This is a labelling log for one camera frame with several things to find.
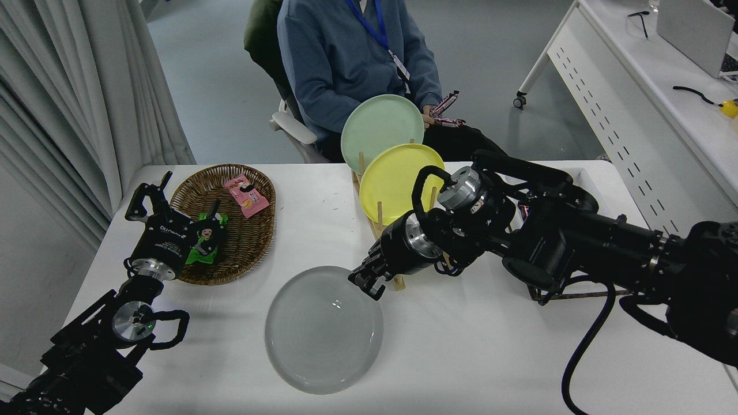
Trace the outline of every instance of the blue jacket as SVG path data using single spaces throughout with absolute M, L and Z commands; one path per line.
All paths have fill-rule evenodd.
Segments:
M 359 2 L 352 0 L 359 9 Z M 365 18 L 379 31 L 375 1 Z M 425 37 L 404 0 L 381 0 L 390 49 L 410 73 L 418 109 L 441 102 L 438 69 Z M 381 94 L 405 95 L 390 54 L 362 26 L 345 0 L 285 0 L 277 34 L 287 78 L 306 125 L 321 141 L 341 132 L 363 101 Z

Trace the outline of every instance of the plate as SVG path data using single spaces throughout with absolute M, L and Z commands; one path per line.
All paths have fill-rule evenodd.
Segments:
M 423 116 L 415 104 L 399 95 L 370 98 L 348 116 L 341 133 L 341 153 L 356 174 L 363 174 L 359 153 L 368 166 L 384 150 L 398 144 L 423 142 Z
M 269 307 L 266 353 L 289 385 L 332 394 L 358 381 L 382 344 L 382 308 L 348 281 L 350 270 L 316 267 L 297 274 Z
M 422 144 L 396 145 L 377 156 L 359 185 L 359 201 L 369 219 L 379 223 L 377 202 L 382 202 L 381 224 L 385 226 L 413 209 L 413 186 L 418 172 L 427 165 L 445 169 L 441 156 Z M 431 208 L 432 189 L 436 188 L 437 195 L 443 183 L 440 177 L 428 177 L 421 197 L 425 210 Z

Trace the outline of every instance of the hand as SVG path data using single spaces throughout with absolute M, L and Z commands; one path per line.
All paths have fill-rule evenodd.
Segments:
M 428 129 L 428 127 L 435 124 L 433 117 L 430 116 L 430 110 L 434 108 L 435 106 L 433 105 L 426 105 L 423 107 L 423 127 L 425 127 L 425 129 Z

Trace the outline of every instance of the black pants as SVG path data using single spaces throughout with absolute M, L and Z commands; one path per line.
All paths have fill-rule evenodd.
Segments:
M 430 126 L 425 130 L 423 144 L 435 150 L 445 162 L 468 162 L 476 150 L 507 153 L 476 128 Z M 323 142 L 323 156 L 331 162 L 345 162 L 341 154 L 341 134 L 333 134 Z

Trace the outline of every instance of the laptop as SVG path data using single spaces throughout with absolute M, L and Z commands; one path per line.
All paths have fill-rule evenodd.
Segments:
M 735 19 L 707 0 L 661 0 L 656 33 L 713 78 L 738 75 Z

